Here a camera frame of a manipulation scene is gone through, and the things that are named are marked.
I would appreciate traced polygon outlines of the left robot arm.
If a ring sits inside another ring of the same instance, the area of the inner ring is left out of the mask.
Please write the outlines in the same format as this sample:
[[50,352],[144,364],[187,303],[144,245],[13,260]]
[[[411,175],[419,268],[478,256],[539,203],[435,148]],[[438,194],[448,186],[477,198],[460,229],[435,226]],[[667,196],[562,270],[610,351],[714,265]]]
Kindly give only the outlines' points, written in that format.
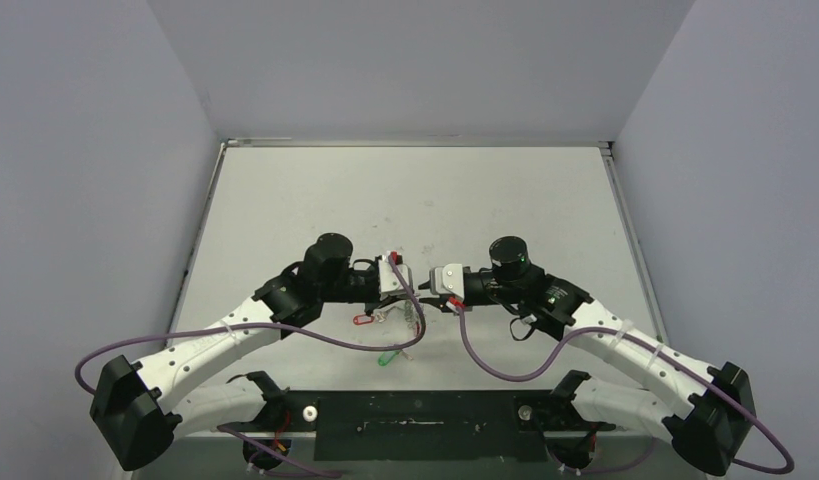
[[275,428],[284,405],[265,375],[247,375],[232,386],[208,387],[206,381],[257,349],[303,334],[327,303],[374,310],[414,299],[412,273],[401,254],[388,251],[357,270],[352,252],[347,237],[323,234],[302,260],[209,327],[176,332],[178,344],[138,360],[119,355],[105,363],[90,389],[90,417],[119,466],[141,469],[179,438],[217,425]]

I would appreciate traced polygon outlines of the metal keyring with red handle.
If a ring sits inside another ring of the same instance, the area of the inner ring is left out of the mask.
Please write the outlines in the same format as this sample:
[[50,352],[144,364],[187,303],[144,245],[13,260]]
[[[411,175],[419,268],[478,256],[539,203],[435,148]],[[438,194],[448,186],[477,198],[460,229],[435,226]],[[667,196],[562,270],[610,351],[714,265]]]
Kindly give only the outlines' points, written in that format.
[[406,340],[414,339],[420,333],[421,328],[420,316],[417,309],[415,318],[404,318],[402,315],[392,313],[385,322],[378,324],[388,324],[401,333]]

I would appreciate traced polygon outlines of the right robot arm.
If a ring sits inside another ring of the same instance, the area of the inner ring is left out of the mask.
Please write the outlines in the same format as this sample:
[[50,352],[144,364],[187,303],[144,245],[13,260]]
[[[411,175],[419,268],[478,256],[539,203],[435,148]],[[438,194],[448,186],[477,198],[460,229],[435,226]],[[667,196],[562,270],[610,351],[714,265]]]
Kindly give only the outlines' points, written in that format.
[[[671,445],[688,464],[723,476],[738,464],[738,450],[758,426],[747,373],[727,362],[715,367],[666,346],[608,310],[579,286],[535,265],[525,240],[504,236],[489,247],[490,267],[436,266],[422,289],[427,302],[459,320],[471,359],[507,382],[528,382],[546,372],[571,346],[636,382],[622,387],[587,372],[570,371],[550,402],[553,421],[573,429],[581,422],[614,424]],[[482,360],[468,338],[467,311],[497,305],[557,345],[535,371],[506,374]]]

